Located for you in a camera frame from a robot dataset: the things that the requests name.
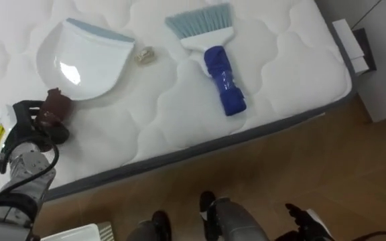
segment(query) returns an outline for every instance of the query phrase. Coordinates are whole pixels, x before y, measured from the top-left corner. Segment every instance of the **white mattress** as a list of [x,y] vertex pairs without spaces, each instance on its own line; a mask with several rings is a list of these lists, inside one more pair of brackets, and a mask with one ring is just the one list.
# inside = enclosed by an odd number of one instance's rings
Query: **white mattress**
[[[76,103],[60,147],[53,187],[122,165],[330,104],[346,96],[351,79],[313,0],[231,1],[235,38],[225,47],[241,114],[224,115],[215,85],[183,49],[164,18],[218,0],[0,0],[0,108],[43,100],[35,58],[46,34],[72,17],[134,37],[134,54],[153,46],[158,60],[128,63],[106,95]],[[0,187],[8,179],[0,175]]]

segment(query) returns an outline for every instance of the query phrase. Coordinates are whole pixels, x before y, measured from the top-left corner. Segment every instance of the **brush handle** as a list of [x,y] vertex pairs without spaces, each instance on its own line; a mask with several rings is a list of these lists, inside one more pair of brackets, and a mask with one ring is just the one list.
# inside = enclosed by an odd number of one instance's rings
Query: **brush handle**
[[214,79],[220,100],[227,116],[243,112],[247,105],[240,88],[233,82],[232,67],[222,46],[214,46],[205,51],[205,64]]

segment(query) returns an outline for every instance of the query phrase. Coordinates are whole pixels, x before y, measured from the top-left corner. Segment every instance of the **black wheel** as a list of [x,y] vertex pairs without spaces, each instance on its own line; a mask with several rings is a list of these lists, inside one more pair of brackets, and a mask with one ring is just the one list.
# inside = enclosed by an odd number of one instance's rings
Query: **black wheel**
[[218,237],[221,235],[215,206],[212,205],[215,200],[215,195],[211,191],[204,191],[200,195],[199,209],[201,214],[206,214],[206,220],[202,216],[202,221],[207,241],[217,241]]
[[172,241],[171,222],[164,211],[157,211],[151,219],[159,236],[159,241]]

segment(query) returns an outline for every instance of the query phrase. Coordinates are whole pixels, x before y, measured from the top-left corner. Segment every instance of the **hand brush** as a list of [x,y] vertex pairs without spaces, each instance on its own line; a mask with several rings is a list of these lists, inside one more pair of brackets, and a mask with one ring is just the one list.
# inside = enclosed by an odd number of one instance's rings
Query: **hand brush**
[[228,3],[177,14],[165,19],[166,25],[189,49],[204,52],[208,73],[220,92],[227,116],[244,111],[247,105],[241,89],[233,82],[232,68],[223,45],[235,32]]

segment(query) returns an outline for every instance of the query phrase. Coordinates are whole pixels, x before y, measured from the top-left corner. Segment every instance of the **mattress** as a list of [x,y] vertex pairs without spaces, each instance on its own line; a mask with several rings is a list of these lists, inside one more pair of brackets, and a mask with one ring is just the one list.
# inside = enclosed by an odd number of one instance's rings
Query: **mattress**
[[[0,109],[43,100],[37,50],[71,17],[152,46],[157,61],[127,63],[105,95],[76,102],[50,196],[59,197],[280,131],[353,93],[352,66],[313,0],[232,0],[226,46],[246,111],[224,115],[201,54],[185,50],[164,18],[219,0],[0,0]],[[0,175],[0,187],[8,180]]]

